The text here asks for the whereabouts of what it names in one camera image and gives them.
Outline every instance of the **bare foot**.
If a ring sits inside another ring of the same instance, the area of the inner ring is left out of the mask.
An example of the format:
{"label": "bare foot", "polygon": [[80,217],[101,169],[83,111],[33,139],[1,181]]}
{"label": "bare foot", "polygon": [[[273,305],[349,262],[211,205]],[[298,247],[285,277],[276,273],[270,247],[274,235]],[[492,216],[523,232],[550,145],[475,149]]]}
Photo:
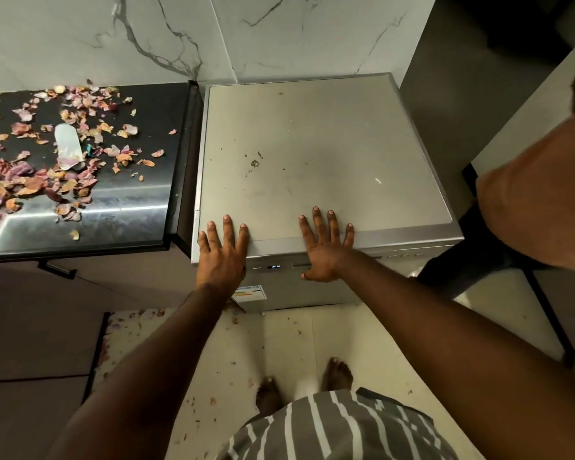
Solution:
{"label": "bare foot", "polygon": [[260,384],[256,394],[256,407],[265,417],[269,417],[285,407],[277,384],[271,377],[267,376]]}
{"label": "bare foot", "polygon": [[336,357],[328,360],[328,365],[324,372],[324,380],[322,381],[322,391],[338,391],[340,389],[351,391],[353,382],[354,377],[351,375],[347,363],[340,361]]}

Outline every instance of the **finger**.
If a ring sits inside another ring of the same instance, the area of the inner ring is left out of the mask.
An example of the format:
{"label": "finger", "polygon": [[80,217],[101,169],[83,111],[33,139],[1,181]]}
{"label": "finger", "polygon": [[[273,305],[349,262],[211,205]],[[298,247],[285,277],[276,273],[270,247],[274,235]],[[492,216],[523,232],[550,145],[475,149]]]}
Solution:
{"label": "finger", "polygon": [[354,229],[354,225],[352,223],[349,223],[347,225],[347,229],[345,229],[345,240],[343,240],[343,245],[349,248],[353,247],[355,238],[356,238],[356,230]]}
{"label": "finger", "polygon": [[341,231],[338,229],[337,216],[332,210],[328,211],[328,224],[330,225],[330,241],[340,243]]}
{"label": "finger", "polygon": [[247,258],[247,248],[249,247],[249,228],[246,224],[241,224],[238,231],[237,253],[241,258]]}
{"label": "finger", "polygon": [[317,207],[313,207],[313,222],[315,230],[318,232],[318,241],[324,243],[328,240],[328,230],[326,229],[326,222],[322,218],[322,212]]}
{"label": "finger", "polygon": [[302,237],[305,239],[305,247],[309,250],[315,246],[315,236],[313,235],[313,231],[311,230],[311,226],[309,226],[309,222],[305,215],[299,216],[299,224],[300,230],[302,231]]}
{"label": "finger", "polygon": [[224,247],[234,247],[234,225],[230,215],[224,215]]}
{"label": "finger", "polygon": [[205,231],[200,231],[198,233],[198,247],[200,247],[200,253],[209,252],[209,241]]}
{"label": "finger", "polygon": [[219,237],[217,236],[217,228],[213,221],[207,223],[207,237],[209,239],[209,248],[211,250],[215,248],[221,248],[221,243],[219,242]]}

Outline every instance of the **chest freezer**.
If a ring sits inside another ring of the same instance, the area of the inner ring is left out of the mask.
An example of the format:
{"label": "chest freezer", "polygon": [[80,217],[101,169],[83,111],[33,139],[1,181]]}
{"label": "chest freezer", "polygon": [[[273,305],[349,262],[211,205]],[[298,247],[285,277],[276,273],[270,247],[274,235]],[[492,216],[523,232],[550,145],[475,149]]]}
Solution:
{"label": "chest freezer", "polygon": [[200,143],[197,233],[230,214],[251,232],[247,311],[351,303],[342,281],[312,283],[298,217],[334,210],[354,247],[395,267],[462,239],[391,75],[210,86]]}

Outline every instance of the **sticker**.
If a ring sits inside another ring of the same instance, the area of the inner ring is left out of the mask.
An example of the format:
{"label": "sticker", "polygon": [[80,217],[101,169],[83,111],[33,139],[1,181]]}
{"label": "sticker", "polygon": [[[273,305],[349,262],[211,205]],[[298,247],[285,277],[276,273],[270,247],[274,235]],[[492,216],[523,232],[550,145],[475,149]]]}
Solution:
{"label": "sticker", "polygon": [[237,303],[255,302],[256,300],[266,300],[266,294],[262,286],[239,287],[232,299]]}

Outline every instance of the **striped shirt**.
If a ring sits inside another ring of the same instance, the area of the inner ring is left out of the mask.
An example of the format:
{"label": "striped shirt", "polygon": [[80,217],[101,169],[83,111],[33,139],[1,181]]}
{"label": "striped shirt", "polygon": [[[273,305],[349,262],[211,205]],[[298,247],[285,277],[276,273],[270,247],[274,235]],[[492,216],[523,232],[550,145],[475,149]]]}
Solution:
{"label": "striped shirt", "polygon": [[243,426],[218,460],[389,458],[453,460],[456,454],[432,420],[399,402],[348,390],[292,402]]}

